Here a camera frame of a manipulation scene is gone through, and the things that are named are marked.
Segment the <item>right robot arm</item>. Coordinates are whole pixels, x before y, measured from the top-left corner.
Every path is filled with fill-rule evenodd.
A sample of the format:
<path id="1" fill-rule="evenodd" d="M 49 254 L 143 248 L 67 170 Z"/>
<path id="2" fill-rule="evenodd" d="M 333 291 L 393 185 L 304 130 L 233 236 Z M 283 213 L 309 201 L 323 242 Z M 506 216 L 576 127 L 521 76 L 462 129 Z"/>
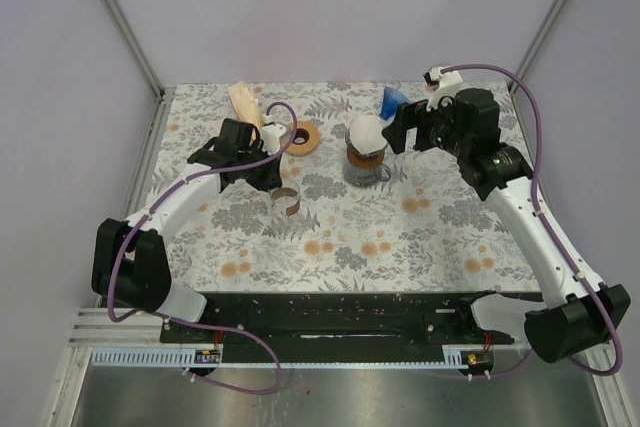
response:
<path id="1" fill-rule="evenodd" d="M 534 183 L 523 154 L 501 139 L 500 107 L 493 94 L 467 88 L 430 106 L 402 102 L 382 135 L 396 154 L 410 130 L 414 148 L 438 148 L 455 157 L 462 179 L 493 210 L 515 239 L 540 287 L 541 304 L 485 295 L 455 318 L 457 335 L 469 343 L 490 331 L 527 340 L 547 363 L 608 341 L 631 305 L 622 285 L 607 285 L 579 255 Z"/>

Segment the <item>small glass with wood band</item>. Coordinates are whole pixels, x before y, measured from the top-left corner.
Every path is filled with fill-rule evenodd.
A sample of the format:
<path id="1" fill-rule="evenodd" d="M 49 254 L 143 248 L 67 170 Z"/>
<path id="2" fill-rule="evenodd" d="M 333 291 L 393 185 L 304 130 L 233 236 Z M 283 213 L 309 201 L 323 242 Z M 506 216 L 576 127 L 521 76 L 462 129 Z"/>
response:
<path id="1" fill-rule="evenodd" d="M 278 188 L 270 193 L 271 215 L 275 217 L 290 217 L 298 213 L 300 209 L 300 187 L 291 180 L 284 181 Z"/>

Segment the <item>blue plastic dripper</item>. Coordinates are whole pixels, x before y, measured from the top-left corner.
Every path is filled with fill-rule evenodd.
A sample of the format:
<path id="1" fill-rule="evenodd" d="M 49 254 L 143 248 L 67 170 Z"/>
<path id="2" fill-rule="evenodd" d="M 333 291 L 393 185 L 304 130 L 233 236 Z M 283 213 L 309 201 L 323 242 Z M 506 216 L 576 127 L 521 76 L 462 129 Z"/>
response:
<path id="1" fill-rule="evenodd" d="M 398 89 L 386 86 L 383 91 L 379 117 L 388 121 L 393 118 L 400 105 L 409 104 L 410 99 Z"/>

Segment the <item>white paper coffee filter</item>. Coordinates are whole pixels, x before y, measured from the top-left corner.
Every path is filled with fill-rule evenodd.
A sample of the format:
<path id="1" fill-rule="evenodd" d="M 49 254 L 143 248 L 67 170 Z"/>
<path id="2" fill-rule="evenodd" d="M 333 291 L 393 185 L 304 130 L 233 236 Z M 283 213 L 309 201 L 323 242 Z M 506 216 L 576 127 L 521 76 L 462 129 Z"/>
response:
<path id="1" fill-rule="evenodd" d="M 383 120 L 376 115 L 355 118 L 349 126 L 349 140 L 353 148 L 363 156 L 377 154 L 387 146 L 382 135 Z"/>

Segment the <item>coffee filter paper pack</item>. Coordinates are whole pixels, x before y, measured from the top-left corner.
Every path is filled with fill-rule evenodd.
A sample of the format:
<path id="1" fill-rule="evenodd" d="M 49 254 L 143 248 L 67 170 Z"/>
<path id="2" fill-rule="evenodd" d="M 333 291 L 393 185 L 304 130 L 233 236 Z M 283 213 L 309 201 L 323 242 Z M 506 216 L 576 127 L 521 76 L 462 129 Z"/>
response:
<path id="1" fill-rule="evenodd" d="M 244 81 L 237 82 L 227 88 L 227 94 L 231 101 L 236 117 L 243 122 L 250 123 L 261 129 L 264 125 L 263 116 L 258 103 Z"/>

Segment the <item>grey glass server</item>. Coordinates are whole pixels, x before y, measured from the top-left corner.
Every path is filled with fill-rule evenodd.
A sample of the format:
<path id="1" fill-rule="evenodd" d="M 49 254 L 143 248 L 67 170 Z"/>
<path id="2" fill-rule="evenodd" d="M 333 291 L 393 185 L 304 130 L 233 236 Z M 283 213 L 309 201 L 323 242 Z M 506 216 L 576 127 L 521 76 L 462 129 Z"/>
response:
<path id="1" fill-rule="evenodd" d="M 367 187 L 391 178 L 391 169 L 383 162 L 352 163 L 347 159 L 343 167 L 343 176 L 347 183 L 356 187 Z"/>

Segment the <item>clear glass dripper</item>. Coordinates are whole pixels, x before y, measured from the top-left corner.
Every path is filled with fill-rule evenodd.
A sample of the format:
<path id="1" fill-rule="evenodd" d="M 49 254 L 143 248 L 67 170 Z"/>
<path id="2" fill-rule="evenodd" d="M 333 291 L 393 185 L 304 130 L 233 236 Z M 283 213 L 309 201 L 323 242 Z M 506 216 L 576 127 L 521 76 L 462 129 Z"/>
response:
<path id="1" fill-rule="evenodd" d="M 372 157 L 388 146 L 379 125 L 351 125 L 346 135 L 347 144 L 361 157 Z"/>

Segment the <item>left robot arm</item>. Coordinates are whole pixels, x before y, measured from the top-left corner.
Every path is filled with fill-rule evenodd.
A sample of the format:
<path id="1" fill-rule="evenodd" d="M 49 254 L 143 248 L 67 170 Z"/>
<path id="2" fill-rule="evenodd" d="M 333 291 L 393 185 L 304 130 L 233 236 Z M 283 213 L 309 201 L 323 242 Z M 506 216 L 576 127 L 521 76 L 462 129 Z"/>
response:
<path id="1" fill-rule="evenodd" d="M 192 340 L 205 342 L 217 329 L 205 310 L 205 296 L 172 280 L 166 247 L 196 213 L 238 180 L 269 192 L 282 186 L 278 123 L 262 128 L 225 119 L 217 136 L 192 153 L 183 171 L 151 204 L 124 220 L 107 219 L 98 227 L 92 290 L 111 303 L 137 311 L 182 319 Z"/>

